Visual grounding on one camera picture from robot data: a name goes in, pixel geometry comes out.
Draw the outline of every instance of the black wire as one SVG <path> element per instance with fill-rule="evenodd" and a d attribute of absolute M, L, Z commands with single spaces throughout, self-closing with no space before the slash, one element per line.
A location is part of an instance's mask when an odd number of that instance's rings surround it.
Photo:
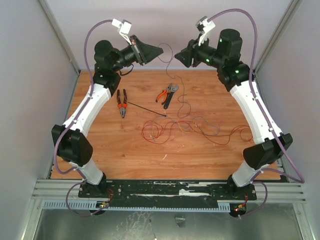
<path fill-rule="evenodd" d="M 128 75 L 129 73 L 131 73 L 132 72 L 132 70 L 134 69 L 134 65 L 133 64 L 131 64 L 131 66 L 132 66 L 132 68 L 128 71 L 128 72 L 126 72 L 126 73 L 122 73 L 121 72 L 121 70 L 119 70 L 119 72 L 120 72 L 120 76 L 125 76 L 125 75 Z"/>
<path fill-rule="evenodd" d="M 186 118 L 186 117 L 188 117 L 188 116 L 190 115 L 190 113 L 191 113 L 191 105 L 190 105 L 190 103 L 188 103 L 188 102 L 185 101 L 185 96 L 186 96 L 187 94 L 185 94 L 185 84 L 184 84 L 184 81 L 182 80 L 182 78 L 181 78 L 180 76 L 178 76 L 178 75 L 174 75 L 174 76 L 172 77 L 172 76 L 170 76 L 169 73 L 168 73 L 168 67 L 169 67 L 169 65 L 171 64 L 172 60 L 175 58 L 175 56 L 174 56 L 174 51 L 173 51 L 172 47 L 171 47 L 168 43 L 165 43 L 165 42 L 160 43 L 160 44 L 158 45 L 158 47 L 159 47 L 160 45 L 163 45 L 163 44 L 164 44 L 164 45 L 167 45 L 167 46 L 170 48 L 170 50 L 171 50 L 171 58 L 170 58 L 169 61 L 164 61 L 164 60 L 162 60 L 160 57 L 158 57 L 158 59 L 159 59 L 161 62 L 163 62 L 163 63 L 165 63 L 165 64 L 168 64 L 168 65 L 166 66 L 166 68 L 165 68 L 165 73 L 169 76 L 169 78 L 175 79 L 175 78 L 177 77 L 177 78 L 179 78 L 179 79 L 181 80 L 181 83 L 182 83 L 182 86 L 183 86 L 183 93 L 182 93 L 182 95 L 180 95 L 180 96 L 178 97 L 178 101 L 179 101 L 180 103 L 182 103 L 182 106 L 179 108 L 179 110 L 178 110 L 178 112 L 177 112 L 177 116 L 178 116 L 178 118 L 180 118 L 180 119 L 184 119 L 184 118 Z M 186 115 L 184 115 L 184 116 L 180 116 L 180 114 L 179 114 L 179 113 L 180 113 L 180 110 L 184 107 L 185 104 L 189 105 L 189 112 L 188 112 Z"/>
<path fill-rule="evenodd" d="M 135 105 L 135 106 L 137 106 L 137 107 L 139 107 L 139 108 L 142 108 L 142 109 L 148 110 L 149 112 L 152 112 L 152 113 L 155 113 L 155 114 L 159 114 L 159 115 L 164 116 L 164 117 L 166 117 L 166 116 L 167 116 L 167 115 L 164 115 L 164 114 L 158 113 L 158 112 L 156 112 L 156 111 L 152 111 L 152 110 L 150 110 L 150 109 L 148 109 L 148 108 L 145 108 L 145 107 L 143 107 L 143 106 L 139 106 L 139 105 L 134 104 L 134 103 L 129 102 L 129 101 L 128 101 L 128 104 Z"/>

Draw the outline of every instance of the wooden tabletop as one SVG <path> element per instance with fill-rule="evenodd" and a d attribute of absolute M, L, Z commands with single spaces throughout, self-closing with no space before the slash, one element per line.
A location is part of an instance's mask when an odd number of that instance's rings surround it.
<path fill-rule="evenodd" d="M 122 118 L 118 109 L 116 94 L 104 105 L 94 120 L 89 134 L 89 142 L 93 146 L 93 159 L 111 179 L 215 179 L 225 180 L 235 172 L 243 162 L 243 150 L 253 145 L 249 141 L 251 131 L 247 127 L 241 132 L 236 131 L 231 137 L 232 129 L 240 125 L 248 125 L 240 107 L 218 80 L 217 72 L 208 70 L 169 71 L 171 76 L 178 75 L 183 79 L 185 89 L 180 78 L 171 79 L 166 72 L 161 71 L 133 71 L 123 76 L 118 86 L 123 99 L 123 89 L 126 90 L 129 102 L 148 108 L 160 114 L 166 114 L 170 119 L 158 117 L 157 114 L 128 104 L 125 117 Z M 167 110 L 156 97 L 170 83 L 178 84 L 179 89 L 174 93 Z M 78 107 L 90 85 L 89 74 L 81 72 L 72 101 L 69 115 Z M 185 118 L 178 118 L 177 112 L 182 106 L 178 97 L 184 93 L 184 101 L 191 105 L 191 112 Z M 185 104 L 179 116 L 189 112 Z M 179 127 L 174 124 L 170 130 L 166 129 L 162 136 L 152 140 L 156 132 L 148 126 L 144 135 L 151 138 L 148 142 L 142 137 L 142 129 L 146 121 L 163 122 L 163 126 L 170 121 L 191 121 L 195 131 L 199 128 L 209 135 L 217 133 L 219 136 L 208 138 L 192 131 L 186 124 Z M 67 170 L 70 164 L 62 159 L 58 160 L 59 167 Z M 80 178 L 77 172 L 72 171 L 60 175 L 54 168 L 52 179 Z M 266 171 L 259 179 L 279 179 L 277 173 Z"/>

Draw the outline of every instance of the orange-handled pliers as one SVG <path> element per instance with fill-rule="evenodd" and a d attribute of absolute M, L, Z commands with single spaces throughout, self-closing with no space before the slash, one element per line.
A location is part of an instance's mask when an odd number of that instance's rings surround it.
<path fill-rule="evenodd" d="M 168 97 L 168 95 L 170 93 L 171 86 L 172 86 L 172 83 L 170 83 L 170 85 L 165 90 L 162 90 L 162 92 L 156 97 L 156 100 L 155 100 L 156 103 L 159 101 L 159 99 L 162 96 L 164 96 L 164 100 L 163 100 L 163 102 L 161 104 L 162 105 L 165 104 L 165 102 L 167 100 L 167 97 Z"/>
<path fill-rule="evenodd" d="M 125 115 L 126 115 L 126 108 L 127 108 L 127 93 L 126 93 L 126 90 L 123 89 L 123 95 L 124 95 L 124 98 L 123 98 L 123 103 L 121 103 L 121 100 L 120 100 L 120 90 L 118 89 L 116 91 L 116 100 L 118 102 L 118 108 L 120 109 L 120 114 L 121 114 L 121 117 L 124 118 Z"/>

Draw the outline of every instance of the wire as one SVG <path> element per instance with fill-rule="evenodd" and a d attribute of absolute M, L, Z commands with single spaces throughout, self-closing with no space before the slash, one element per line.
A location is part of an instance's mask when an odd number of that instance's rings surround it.
<path fill-rule="evenodd" d="M 179 108 L 179 110 L 178 110 L 178 112 L 177 112 L 177 116 L 178 116 L 178 118 L 180 118 L 180 119 L 184 119 L 184 118 L 188 117 L 188 116 L 190 115 L 190 113 L 191 113 L 191 105 L 190 105 L 190 103 L 188 103 L 188 102 L 185 101 L 185 96 L 186 96 L 186 94 L 185 94 L 185 84 L 184 84 L 184 81 L 182 80 L 182 77 L 180 77 L 180 76 L 178 76 L 178 75 L 170 76 L 169 73 L 168 73 L 168 68 L 169 68 L 172 60 L 175 58 L 175 56 L 174 56 L 174 51 L 173 51 L 172 47 L 171 47 L 169 44 L 165 43 L 165 42 L 160 43 L 160 44 L 158 45 L 158 47 L 159 47 L 160 45 L 167 45 L 167 46 L 170 48 L 170 50 L 171 50 L 171 58 L 170 58 L 169 61 L 164 61 L 164 60 L 162 60 L 159 56 L 157 57 L 161 62 L 167 64 L 167 66 L 166 66 L 166 68 L 165 68 L 165 73 L 166 73 L 166 74 L 168 75 L 168 77 L 171 78 L 171 79 L 175 79 L 176 77 L 179 78 L 179 79 L 181 80 L 181 83 L 182 83 L 182 86 L 183 86 L 183 93 L 182 93 L 182 95 L 180 95 L 180 96 L 178 97 L 178 101 L 179 101 L 179 103 L 181 103 L 182 105 L 181 105 L 181 107 Z M 181 111 L 181 109 L 185 106 L 185 104 L 187 104 L 187 105 L 189 106 L 189 112 L 188 112 L 187 114 L 183 115 L 183 116 L 180 116 L 180 111 Z"/>
<path fill-rule="evenodd" d="M 166 116 L 167 116 L 167 115 L 163 115 L 163 114 L 161 114 L 161 113 L 158 113 L 158 112 L 156 112 L 156 111 L 152 111 L 152 110 L 150 110 L 150 109 L 148 109 L 148 108 L 145 108 L 145 107 L 143 107 L 143 106 L 139 106 L 139 105 L 137 105 L 137 104 L 135 104 L 135 103 L 132 103 L 132 102 L 129 102 L 129 101 L 128 101 L 128 104 L 132 104 L 132 105 L 134 105 L 134 106 L 136 106 L 136 107 L 139 107 L 139 108 L 144 109 L 144 110 L 147 110 L 147 111 L 149 111 L 149 112 L 152 112 L 152 113 L 161 115 L 161 116 L 163 116 L 163 117 L 166 117 Z"/>
<path fill-rule="evenodd" d="M 170 120 L 169 122 L 167 122 L 165 124 L 165 126 L 163 126 L 163 123 L 164 121 L 166 120 Z M 182 129 L 182 126 L 181 124 L 187 124 L 188 127 L 187 128 L 184 128 L 184 129 L 188 129 L 190 128 L 190 131 L 185 131 Z M 217 144 L 217 145 L 221 145 L 221 146 L 224 146 L 224 145 L 227 145 L 230 140 L 231 140 L 231 135 L 233 135 L 236 131 L 240 131 L 240 134 L 241 134 L 241 131 L 243 129 L 250 129 L 249 126 L 247 125 L 239 125 L 239 126 L 236 126 L 234 127 L 231 132 L 229 134 L 223 134 L 223 135 L 219 135 L 220 133 L 220 128 L 217 127 L 217 126 L 214 126 L 212 125 L 214 128 L 217 129 L 217 133 L 215 134 L 207 134 L 207 133 L 204 133 L 201 128 L 197 127 L 197 124 L 195 122 L 195 120 L 193 121 L 190 121 L 190 120 L 179 120 L 179 121 L 175 121 L 174 118 L 166 118 L 165 120 L 163 120 L 161 123 L 157 123 L 155 122 L 154 120 L 148 120 L 144 123 L 143 127 L 142 127 L 142 130 L 141 130 L 141 136 L 148 142 L 152 143 L 152 144 L 164 144 L 166 143 L 169 139 L 170 139 L 170 136 L 171 136 L 171 133 L 172 133 L 172 128 L 174 125 L 178 125 L 178 127 L 180 128 L 180 130 L 184 133 L 197 133 L 197 134 L 201 134 L 201 135 L 204 135 L 210 142 L 214 143 L 214 144 Z M 149 137 L 147 137 L 145 131 L 146 131 L 146 128 L 147 127 L 151 127 L 151 134 L 149 134 Z M 156 139 L 159 139 L 160 136 L 162 136 L 165 132 L 169 132 L 169 135 L 168 137 L 162 141 L 162 142 L 156 142 L 155 140 Z M 228 137 L 228 140 L 226 143 L 219 143 L 219 142 L 216 142 L 216 141 L 213 141 L 211 140 L 210 138 L 208 137 Z"/>
<path fill-rule="evenodd" d="M 126 73 L 122 73 L 121 72 L 121 70 L 119 70 L 119 72 L 120 72 L 120 76 L 126 76 L 126 75 L 128 75 L 129 73 L 131 73 L 132 72 L 132 70 L 134 69 L 134 65 L 131 63 L 131 69 L 128 71 L 128 72 L 126 72 Z"/>
<path fill-rule="evenodd" d="M 71 209 L 71 207 L 70 207 L 70 205 L 69 205 L 69 203 L 68 203 L 68 197 L 69 197 L 69 195 L 70 195 L 70 192 L 71 192 L 72 189 L 74 189 L 76 186 L 78 186 L 78 185 L 81 185 L 81 186 L 82 186 L 82 185 L 86 184 L 86 182 L 87 182 L 87 181 L 84 180 L 84 181 L 82 181 L 82 182 L 78 182 L 78 183 L 74 184 L 74 185 L 69 189 L 69 191 L 68 191 L 68 193 L 66 194 L 66 197 L 65 197 L 65 204 L 66 204 L 66 207 L 68 208 L 68 210 L 69 210 L 72 214 L 74 214 L 74 215 L 76 215 L 76 216 L 78 216 L 78 217 L 84 217 L 84 218 L 86 218 L 86 217 L 92 217 L 93 215 L 97 214 L 98 212 L 102 211 L 103 209 L 107 209 L 107 208 L 109 207 L 109 205 L 108 205 L 108 206 L 99 208 L 98 210 L 96 210 L 96 211 L 94 211 L 94 212 L 92 212 L 92 213 L 90 213 L 90 214 L 79 214 L 79 213 L 77 213 L 77 212 L 75 212 L 74 210 Z M 112 197 L 111 197 L 110 194 L 109 194 L 109 201 L 108 201 L 109 203 L 110 203 L 111 199 L 112 199 Z"/>
<path fill-rule="evenodd" d="M 248 193 L 245 193 L 244 196 L 245 196 L 245 201 L 244 201 L 244 203 L 241 203 L 240 205 L 237 206 L 238 209 L 240 209 L 240 208 L 244 207 L 245 205 L 247 205 L 247 202 L 248 202 L 248 199 L 249 199 L 248 198 Z"/>
<path fill-rule="evenodd" d="M 292 177 L 292 176 L 290 176 L 288 174 L 283 174 L 280 171 L 278 171 L 278 172 L 281 173 L 282 175 L 290 178 L 290 179 L 294 179 L 296 182 L 298 182 L 300 184 L 304 184 L 305 183 L 305 179 L 304 179 L 302 173 L 297 168 L 295 163 L 292 161 L 291 157 L 288 155 L 288 152 L 286 151 L 286 149 L 282 145 L 280 139 L 278 138 L 278 136 L 277 136 L 277 134 L 276 134 L 276 132 L 275 132 L 273 126 L 272 126 L 272 123 L 271 123 L 267 113 L 265 112 L 264 108 L 262 107 L 262 104 L 260 103 L 260 100 L 257 98 L 256 92 L 255 92 L 255 89 L 254 89 L 254 86 L 253 86 L 253 69 L 254 69 L 254 61 L 255 61 L 256 49 L 257 49 L 257 43 L 258 43 L 258 31 L 257 31 L 257 26 L 256 26 L 256 23 L 255 23 L 253 17 L 245 10 L 242 10 L 242 9 L 239 9 L 239 8 L 232 8 L 232 9 L 228 9 L 228 10 L 224 10 L 222 12 L 219 12 L 218 14 L 210 17 L 208 19 L 208 22 L 212 21 L 213 19 L 215 19 L 215 18 L 217 18 L 217 17 L 219 17 L 219 16 L 221 16 L 223 14 L 232 13 L 232 12 L 239 12 L 239 13 L 242 13 L 242 14 L 246 15 L 250 19 L 250 21 L 252 23 L 253 31 L 254 31 L 254 44 L 253 44 L 253 51 L 252 51 L 252 57 L 251 57 L 251 62 L 250 62 L 250 70 L 249 70 L 249 86 L 250 86 L 250 90 L 252 92 L 252 95 L 253 95 L 253 98 L 255 99 L 256 104 L 258 105 L 258 107 L 259 107 L 264 119 L 266 120 L 266 122 L 268 124 L 268 127 L 269 127 L 273 137 L 275 138 L 275 140 L 278 143 L 281 151 L 286 156 L 287 160 L 289 161 L 289 163 L 291 164 L 291 166 L 293 167 L 294 171 L 296 172 L 296 174 L 298 175 L 298 177 L 300 179 Z M 274 171 L 274 169 L 271 169 L 271 168 L 265 168 L 264 170 Z"/>
<path fill-rule="evenodd" d="M 250 212 L 248 212 L 248 213 L 245 213 L 245 214 L 243 214 L 243 215 L 241 215 L 241 216 L 239 215 L 239 216 L 238 216 L 239 219 L 242 219 L 243 217 L 247 217 L 247 216 L 249 216 L 249 215 L 257 212 L 257 211 L 260 210 L 260 209 L 266 204 L 266 202 L 267 202 L 267 198 L 268 198 L 268 188 L 267 188 L 267 185 L 266 185 L 264 182 L 262 182 L 262 181 L 255 181 L 253 184 L 261 184 L 261 185 L 263 185 L 263 187 L 264 187 L 264 189 L 265 189 L 264 200 L 263 200 L 263 202 L 261 203 L 261 205 L 258 206 L 255 210 L 252 210 L 252 211 L 250 211 Z"/>
<path fill-rule="evenodd" d="M 86 35 L 85 37 L 85 41 L 84 41 L 84 47 L 83 47 L 83 55 L 84 55 L 84 62 L 85 62 L 85 66 L 86 66 L 86 69 L 89 73 L 89 76 L 90 76 L 90 93 L 89 93 L 89 96 L 87 97 L 87 99 L 85 100 L 84 104 L 82 105 L 82 107 L 80 108 L 80 110 L 77 112 L 77 114 L 75 115 L 75 117 L 73 118 L 72 122 L 64 129 L 64 131 L 60 134 L 60 136 L 58 137 L 58 139 L 56 140 L 56 143 L 55 143 L 55 146 L 54 146 L 54 153 L 53 153 L 53 165 L 55 166 L 56 170 L 58 173 L 60 174 L 67 174 L 73 170 L 76 170 L 77 167 L 71 167 L 69 170 L 67 171 L 61 171 L 59 166 L 58 166 L 58 161 L 57 161 L 57 155 L 58 155 L 58 148 L 59 148 L 59 145 L 61 143 L 61 140 L 63 139 L 63 137 L 66 135 L 66 133 L 68 132 L 68 130 L 73 126 L 73 124 L 75 124 L 80 116 L 80 114 L 83 112 L 83 110 L 85 109 L 85 107 L 87 106 L 88 102 L 90 101 L 91 99 L 91 96 L 94 92 L 94 78 L 93 78 L 93 75 L 92 75 L 92 72 L 90 71 L 90 67 L 89 67 L 89 64 L 88 64 L 88 58 L 87 58 L 87 45 L 88 45 L 88 40 L 89 40 L 89 37 L 92 33 L 92 31 L 97 28 L 98 26 L 102 25 L 102 24 L 105 24 L 105 23 L 111 23 L 112 20 L 108 19 L 108 20 L 103 20 L 103 21 L 100 21 L 98 22 L 96 25 L 94 25 L 88 32 L 88 34 Z"/>

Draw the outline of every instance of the purple cable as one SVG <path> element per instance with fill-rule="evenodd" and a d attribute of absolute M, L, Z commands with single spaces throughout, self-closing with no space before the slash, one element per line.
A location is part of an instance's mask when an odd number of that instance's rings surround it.
<path fill-rule="evenodd" d="M 62 138 L 65 136 L 65 134 L 68 132 L 68 130 L 72 127 L 72 125 L 75 123 L 75 121 L 78 120 L 78 117 L 80 116 L 80 114 L 83 112 L 83 110 L 85 109 L 86 105 L 88 104 L 89 100 L 91 99 L 91 96 L 92 94 L 94 93 L 94 77 L 92 76 L 92 73 L 90 71 L 90 67 L 89 67 L 89 64 L 88 64 L 88 59 L 87 59 L 87 45 L 88 45 L 88 40 L 89 40 L 89 37 L 90 37 L 90 34 L 92 33 L 92 31 L 104 24 L 104 23 L 112 23 L 112 20 L 108 19 L 108 20 L 103 20 L 103 21 L 100 21 L 98 22 L 96 25 L 94 25 L 88 32 L 88 34 L 86 35 L 86 38 L 85 38 L 85 41 L 84 41 L 84 48 L 83 48 L 83 54 L 84 54 L 84 62 L 85 62 L 85 66 L 86 66 L 86 69 L 87 71 L 89 72 L 89 75 L 90 75 L 90 93 L 89 93 L 89 96 L 88 98 L 85 100 L 84 104 L 82 105 L 82 107 L 80 108 L 80 110 L 78 111 L 78 113 L 75 115 L 75 117 L 73 118 L 73 121 L 69 124 L 69 126 L 67 126 L 65 128 L 65 130 L 60 134 L 60 136 L 58 137 L 56 143 L 55 143 L 55 146 L 54 146 L 54 154 L 53 154 L 53 164 L 57 170 L 58 173 L 60 174 L 67 174 L 69 172 L 71 172 L 72 170 L 75 170 L 77 169 L 75 166 L 74 167 L 71 167 L 69 170 L 67 171 L 61 171 L 61 169 L 59 168 L 58 166 L 58 162 L 57 162 L 57 154 L 58 154 L 58 147 L 60 145 L 60 142 L 62 140 Z"/>
<path fill-rule="evenodd" d="M 251 63 L 250 63 L 250 71 L 249 71 L 249 86 L 250 86 L 250 90 L 252 92 L 252 95 L 253 95 L 253 98 L 256 99 L 257 95 L 256 95 L 256 92 L 254 90 L 254 86 L 253 86 L 253 79 L 252 79 L 252 73 L 253 73 L 253 69 L 254 69 L 254 61 L 255 61 L 255 55 L 256 55 L 256 49 L 257 49 L 257 43 L 258 43 L 258 31 L 257 31 L 257 26 L 256 26 L 256 23 L 253 19 L 253 17 L 245 10 L 242 10 L 242 9 L 239 9 L 239 8 L 232 8 L 232 9 L 228 9 L 228 10 L 224 10 L 222 12 L 219 12 L 218 14 L 210 17 L 208 19 L 208 22 L 212 21 L 213 19 L 223 15 L 223 14 L 226 14 L 226 13 L 232 13 L 232 12 L 239 12 L 239 13 L 242 13 L 242 14 L 245 14 L 251 21 L 252 23 L 252 26 L 253 26 L 253 30 L 254 30 L 254 44 L 253 44 L 253 51 L 252 51 L 252 57 L 251 57 Z M 278 170 L 275 170 L 275 169 L 271 169 L 271 168 L 265 168 L 264 170 L 267 170 L 267 171 L 273 171 L 273 172 L 276 172 L 276 173 L 279 173 L 279 174 L 282 174 L 290 179 L 293 179 L 295 180 L 296 182 L 300 183 L 300 184 L 304 184 L 305 183 L 305 179 L 302 175 L 302 173 L 300 172 L 300 170 L 297 168 L 297 166 L 294 164 L 294 162 L 292 161 L 291 157 L 288 155 L 286 149 L 284 148 L 284 146 L 282 145 L 280 139 L 278 138 L 276 132 L 273 130 L 273 127 L 272 127 L 272 124 L 271 124 L 271 121 L 270 119 L 268 118 L 265 110 L 263 109 L 259 99 L 256 99 L 256 104 L 258 105 L 259 109 L 261 110 L 261 113 L 262 115 L 264 116 L 268 126 L 271 130 L 271 133 L 272 135 L 274 136 L 276 142 L 278 143 L 281 151 L 283 152 L 283 154 L 286 156 L 286 158 L 288 159 L 289 163 L 291 164 L 291 166 L 293 167 L 293 169 L 295 170 L 295 172 L 297 173 L 298 177 L 300 179 L 297 179 L 295 177 L 292 177 L 286 173 L 283 173 L 281 171 L 278 171 Z"/>
<path fill-rule="evenodd" d="M 71 192 L 72 189 L 74 189 L 76 186 L 78 186 L 78 185 L 84 185 L 84 184 L 86 184 L 86 180 L 84 180 L 84 181 L 82 181 L 82 182 L 76 183 L 75 185 L 73 185 L 73 186 L 69 189 L 69 191 L 68 191 L 68 193 L 66 194 L 66 197 L 65 197 L 65 204 L 66 204 L 66 207 L 68 208 L 68 210 L 69 210 L 71 213 L 73 213 L 74 215 L 78 216 L 78 217 L 92 217 L 92 215 L 100 212 L 101 210 L 107 209 L 109 206 L 102 207 L 102 208 L 100 208 L 100 209 L 98 209 L 98 210 L 96 210 L 96 211 L 94 211 L 94 212 L 92 212 L 92 213 L 90 213 L 90 214 L 79 214 L 79 213 L 73 211 L 73 210 L 70 208 L 70 205 L 69 205 L 69 203 L 68 203 L 68 197 L 69 197 L 69 195 L 70 195 L 70 192 Z"/>

